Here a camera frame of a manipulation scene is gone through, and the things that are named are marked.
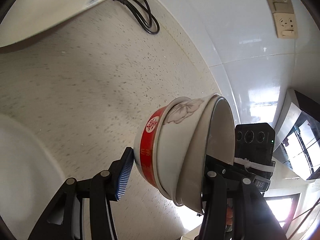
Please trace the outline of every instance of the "metal screw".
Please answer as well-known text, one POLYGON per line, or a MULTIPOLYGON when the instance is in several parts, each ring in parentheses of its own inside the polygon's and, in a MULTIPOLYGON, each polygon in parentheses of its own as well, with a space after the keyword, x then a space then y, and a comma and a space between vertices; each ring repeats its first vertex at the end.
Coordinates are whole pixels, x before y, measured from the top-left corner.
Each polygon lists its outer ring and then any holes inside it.
POLYGON ((109 176, 109 174, 110 174, 110 172, 107 171, 107 170, 100 172, 100 175, 101 175, 102 177, 107 177, 107 176, 109 176))
POLYGON ((243 182, 244 184, 246 184, 246 185, 249 185, 249 184, 251 183, 251 180, 248 179, 248 178, 243 178, 243 179, 242 179, 242 182, 243 182))
POLYGON ((67 179, 67 184, 68 184, 68 185, 72 185, 72 184, 74 184, 74 182, 75 182, 75 179, 74 179, 74 178, 69 178, 69 179, 67 179))
POLYGON ((208 171, 207 175, 211 178, 214 178, 215 176, 217 176, 217 173, 215 173, 214 171, 208 171))

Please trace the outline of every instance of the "red band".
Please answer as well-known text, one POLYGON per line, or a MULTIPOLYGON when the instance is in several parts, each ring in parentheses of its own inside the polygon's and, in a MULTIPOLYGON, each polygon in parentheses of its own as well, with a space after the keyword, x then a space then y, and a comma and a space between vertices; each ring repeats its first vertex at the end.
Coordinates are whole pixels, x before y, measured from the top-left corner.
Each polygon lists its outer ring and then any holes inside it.
POLYGON ((159 120, 167 106, 158 109, 148 120, 143 130, 140 142, 140 163, 144 176, 147 181, 157 188, 153 173, 152 154, 153 143, 156 136, 159 120))

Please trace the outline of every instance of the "hand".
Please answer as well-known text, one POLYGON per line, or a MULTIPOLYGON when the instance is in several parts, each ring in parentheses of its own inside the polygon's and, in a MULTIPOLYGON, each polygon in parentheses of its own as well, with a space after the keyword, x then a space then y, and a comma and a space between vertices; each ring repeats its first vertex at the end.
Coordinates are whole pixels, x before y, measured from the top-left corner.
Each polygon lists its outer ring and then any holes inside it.
POLYGON ((226 224, 227 225, 232 225, 232 217, 233 217, 233 212, 232 209, 228 206, 227 207, 227 217, 226 217, 226 224))

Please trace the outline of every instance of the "white plate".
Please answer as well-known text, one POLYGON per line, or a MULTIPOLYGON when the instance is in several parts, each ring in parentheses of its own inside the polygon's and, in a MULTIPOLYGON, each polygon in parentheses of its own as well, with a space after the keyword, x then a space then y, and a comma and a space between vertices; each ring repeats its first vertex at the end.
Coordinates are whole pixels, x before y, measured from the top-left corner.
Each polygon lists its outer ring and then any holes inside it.
POLYGON ((41 142, 0 114, 0 215, 18 240, 28 239, 64 181, 63 172, 41 142))

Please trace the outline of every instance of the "flower pattern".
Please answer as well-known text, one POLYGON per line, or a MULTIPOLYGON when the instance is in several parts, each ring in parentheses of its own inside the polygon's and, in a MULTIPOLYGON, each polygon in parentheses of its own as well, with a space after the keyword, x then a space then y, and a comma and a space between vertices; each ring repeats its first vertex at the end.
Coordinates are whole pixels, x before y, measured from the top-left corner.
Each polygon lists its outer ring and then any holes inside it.
POLYGON ((174 106, 167 114, 164 124, 174 122, 180 123, 188 116, 191 116, 199 106, 204 102, 203 99, 193 99, 190 101, 182 102, 174 106))

